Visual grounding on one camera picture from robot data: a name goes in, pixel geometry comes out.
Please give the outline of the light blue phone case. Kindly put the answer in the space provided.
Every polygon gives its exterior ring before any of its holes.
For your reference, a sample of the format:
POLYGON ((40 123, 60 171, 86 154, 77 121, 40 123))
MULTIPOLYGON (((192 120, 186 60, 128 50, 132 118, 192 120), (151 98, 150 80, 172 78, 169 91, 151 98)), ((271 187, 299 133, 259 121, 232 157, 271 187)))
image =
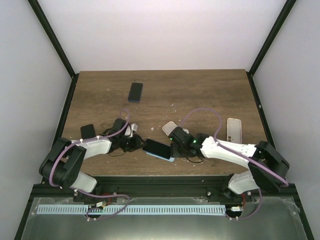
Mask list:
POLYGON ((162 159, 162 160, 165 160, 167 162, 173 162, 175 160, 174 157, 170 157, 170 158, 165 158, 165 157, 162 157, 162 156, 159 156, 159 155, 156 155, 156 154, 153 154, 153 153, 150 153, 150 152, 146 152, 146 154, 152 156, 152 157, 155 157, 157 159, 162 159))

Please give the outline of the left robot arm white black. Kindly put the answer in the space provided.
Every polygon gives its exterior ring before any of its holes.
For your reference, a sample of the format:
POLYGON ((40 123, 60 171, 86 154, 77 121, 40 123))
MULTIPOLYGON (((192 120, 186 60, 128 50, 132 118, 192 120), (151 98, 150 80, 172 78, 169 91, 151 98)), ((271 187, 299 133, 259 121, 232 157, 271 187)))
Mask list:
POLYGON ((89 201, 97 202, 102 196, 98 181, 81 172, 84 160, 110 154, 118 149, 124 153, 143 148, 146 142, 137 134, 138 126, 117 118, 112 127, 96 134, 94 126, 80 128, 81 139, 61 137, 52 146, 39 167, 39 174, 53 187, 71 188, 84 192, 89 201))

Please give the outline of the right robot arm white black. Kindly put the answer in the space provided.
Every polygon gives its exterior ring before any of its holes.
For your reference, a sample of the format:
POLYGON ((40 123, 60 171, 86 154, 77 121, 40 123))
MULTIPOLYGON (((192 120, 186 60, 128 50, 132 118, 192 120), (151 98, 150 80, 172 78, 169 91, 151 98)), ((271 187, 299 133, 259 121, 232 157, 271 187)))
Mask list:
POLYGON ((171 155, 174 158, 219 159, 247 169, 233 173, 222 188, 223 198, 229 202, 248 191, 279 192, 282 187, 289 186, 286 175, 290 164, 266 141, 240 144, 219 140, 216 135, 198 133, 192 136, 179 126, 168 137, 172 141, 171 155))

